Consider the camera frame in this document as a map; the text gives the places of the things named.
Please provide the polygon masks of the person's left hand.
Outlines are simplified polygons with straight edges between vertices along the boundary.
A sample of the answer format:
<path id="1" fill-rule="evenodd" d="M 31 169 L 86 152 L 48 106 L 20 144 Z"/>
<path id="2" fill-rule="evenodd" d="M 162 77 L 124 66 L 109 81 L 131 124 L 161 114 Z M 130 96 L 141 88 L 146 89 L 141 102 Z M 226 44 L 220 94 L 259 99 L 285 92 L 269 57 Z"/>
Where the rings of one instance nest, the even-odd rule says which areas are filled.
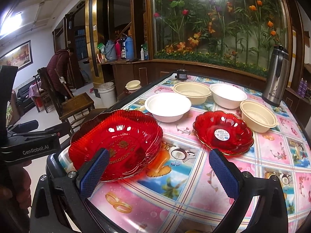
<path id="1" fill-rule="evenodd" d="M 32 163 L 31 160 L 20 163 L 18 165 L 8 167 L 11 180 L 13 181 L 13 191 L 16 195 L 16 200 L 19 203 L 21 209 L 28 209 L 31 202 L 31 178 L 25 170 L 25 167 L 29 166 Z"/>

